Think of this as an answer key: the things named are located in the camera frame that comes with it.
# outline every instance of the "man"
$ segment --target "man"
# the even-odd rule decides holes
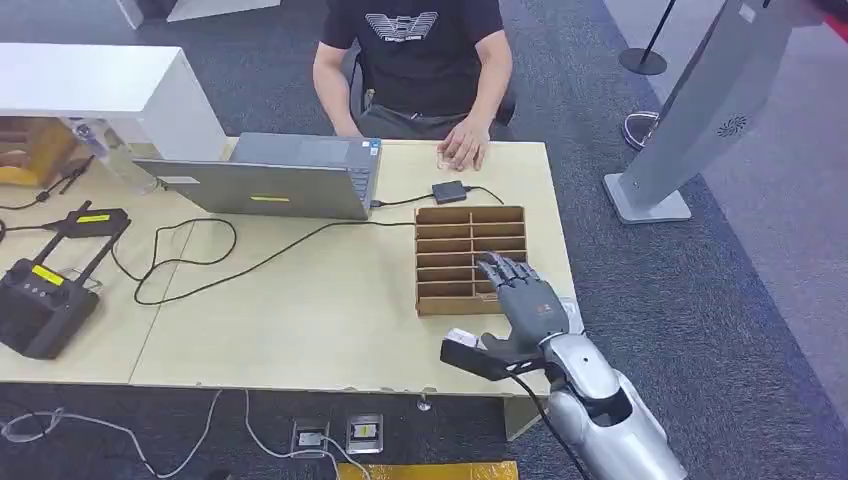
[[[457,170],[479,169],[512,73],[498,0],[328,0],[313,80],[337,135],[443,140]],[[341,64],[359,41],[372,105],[350,114]]]

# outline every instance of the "laptop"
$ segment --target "laptop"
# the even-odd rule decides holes
[[[213,213],[367,220],[379,139],[244,133],[227,162],[135,159]]]

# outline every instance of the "plastic bottle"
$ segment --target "plastic bottle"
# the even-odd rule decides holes
[[[80,143],[130,189],[145,195],[156,190],[159,182],[132,162],[129,148],[109,124],[99,118],[68,118],[63,123]]]

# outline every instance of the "man's hand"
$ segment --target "man's hand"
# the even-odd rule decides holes
[[[486,150],[489,148],[491,122],[479,120],[471,115],[459,122],[448,137],[438,146],[446,163],[457,171],[474,167],[480,170]]]

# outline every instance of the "wooden divider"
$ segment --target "wooden divider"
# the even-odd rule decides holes
[[[499,313],[476,259],[493,251],[527,261],[524,208],[436,207],[415,214],[415,286],[419,315]]]

